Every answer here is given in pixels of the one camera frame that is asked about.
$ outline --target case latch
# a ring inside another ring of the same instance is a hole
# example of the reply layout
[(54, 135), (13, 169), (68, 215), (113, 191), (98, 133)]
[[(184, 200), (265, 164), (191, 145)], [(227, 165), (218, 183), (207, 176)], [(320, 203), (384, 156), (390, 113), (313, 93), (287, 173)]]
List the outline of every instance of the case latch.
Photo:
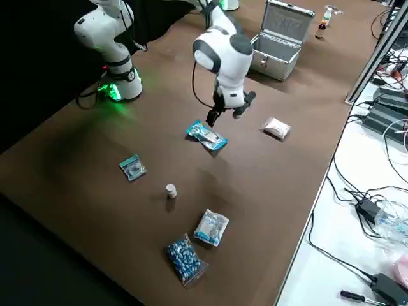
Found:
[(262, 58), (262, 60), (261, 60), (261, 67), (267, 68), (268, 67), (268, 60), (269, 60), (269, 57), (264, 56)]

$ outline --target pink object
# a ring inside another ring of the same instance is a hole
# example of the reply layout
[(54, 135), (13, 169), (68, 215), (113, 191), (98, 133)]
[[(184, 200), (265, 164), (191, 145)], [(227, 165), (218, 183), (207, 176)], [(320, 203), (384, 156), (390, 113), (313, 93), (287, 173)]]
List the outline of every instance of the pink object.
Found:
[(408, 254), (404, 254), (394, 264), (394, 275), (408, 289)]

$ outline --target silver metal case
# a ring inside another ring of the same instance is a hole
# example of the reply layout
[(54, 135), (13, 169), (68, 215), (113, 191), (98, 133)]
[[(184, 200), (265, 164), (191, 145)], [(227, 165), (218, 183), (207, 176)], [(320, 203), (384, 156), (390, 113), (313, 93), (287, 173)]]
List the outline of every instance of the silver metal case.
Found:
[(314, 11), (276, 0), (267, 0), (260, 33), (251, 43), (251, 69), (285, 80), (295, 68)]

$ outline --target black curtain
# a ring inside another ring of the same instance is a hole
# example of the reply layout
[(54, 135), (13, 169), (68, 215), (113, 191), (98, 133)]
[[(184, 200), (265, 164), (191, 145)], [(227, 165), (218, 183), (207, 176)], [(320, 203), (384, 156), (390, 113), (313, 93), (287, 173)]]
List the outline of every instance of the black curtain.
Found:
[[(126, 0), (138, 23), (138, 43), (155, 40), (194, 7), (184, 1)], [(0, 152), (52, 116), (75, 94), (94, 83), (102, 73), (103, 60), (96, 51), (79, 44), (73, 24), (95, 9), (88, 0), (41, 0), (15, 3), (3, 9), (10, 34), (3, 49), (3, 73), (14, 88), (3, 95), (0, 112)], [(133, 53), (125, 34), (118, 38)]]

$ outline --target brown table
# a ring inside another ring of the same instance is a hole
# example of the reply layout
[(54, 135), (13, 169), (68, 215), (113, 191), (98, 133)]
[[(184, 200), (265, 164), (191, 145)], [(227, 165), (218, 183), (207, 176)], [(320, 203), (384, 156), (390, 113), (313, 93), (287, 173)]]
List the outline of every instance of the brown table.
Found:
[[(215, 130), (229, 144), (211, 156), (185, 139), (207, 109), (191, 92), (191, 43), (201, 17), (187, 16), (138, 52), (142, 97), (128, 105), (70, 103), (0, 156), (0, 191), (146, 305), (271, 305), (342, 131), (344, 96), (375, 45), (368, 0), (334, 1), (346, 11), (324, 41), (310, 37), (284, 83), (251, 73), (258, 96), (240, 121), (231, 112)], [(263, 0), (235, 12), (247, 34), (259, 29)], [(317, 11), (326, 1), (293, 1)], [(214, 76), (198, 70), (199, 97), (210, 102)], [(259, 131), (269, 117), (292, 125), (278, 142)], [(137, 153), (148, 174), (127, 182), (118, 164)], [(174, 183), (175, 201), (165, 186)], [(209, 208), (230, 224), (218, 248), (196, 245), (210, 269), (184, 289), (164, 248), (191, 233)]]

